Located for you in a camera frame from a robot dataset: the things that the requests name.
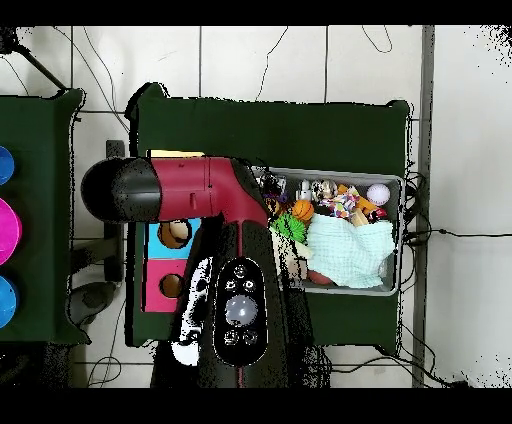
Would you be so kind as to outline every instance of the white ball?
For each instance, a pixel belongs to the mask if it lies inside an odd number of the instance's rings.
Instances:
[[[376,206],[382,206],[389,200],[390,192],[384,184],[373,184],[366,193],[367,199]]]

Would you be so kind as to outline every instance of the pink bin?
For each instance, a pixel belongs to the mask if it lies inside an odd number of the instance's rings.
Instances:
[[[9,260],[21,238],[21,221],[16,212],[0,199],[0,265]]]

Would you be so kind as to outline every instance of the blue shape sorter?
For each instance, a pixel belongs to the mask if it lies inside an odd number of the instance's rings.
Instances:
[[[158,226],[160,224],[149,224],[148,259],[187,259],[190,255],[190,248],[196,232],[201,225],[201,218],[189,219],[192,227],[192,238],[181,249],[169,249],[158,239]]]

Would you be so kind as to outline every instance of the dark green tablecloth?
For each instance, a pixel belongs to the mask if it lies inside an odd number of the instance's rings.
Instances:
[[[166,98],[147,84],[126,111],[132,156],[148,149],[201,151],[268,166],[403,176],[405,101],[386,106],[353,103],[290,104]],[[166,339],[172,316],[140,311],[143,225],[136,226],[134,281],[127,341]],[[380,345],[395,350],[397,295],[309,294],[316,344]]]
[[[18,288],[20,304],[0,341],[75,344],[88,338],[66,316],[70,271],[70,124],[84,93],[51,99],[0,96],[0,145],[16,163],[0,197],[19,215],[23,235],[0,275]]]

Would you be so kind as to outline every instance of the pink shape sorter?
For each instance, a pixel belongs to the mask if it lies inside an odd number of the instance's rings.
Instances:
[[[142,305],[143,312],[175,312],[177,298],[169,298],[160,291],[160,281],[168,274],[183,277],[186,259],[148,259],[146,267],[146,281],[142,284],[146,288],[146,302]]]

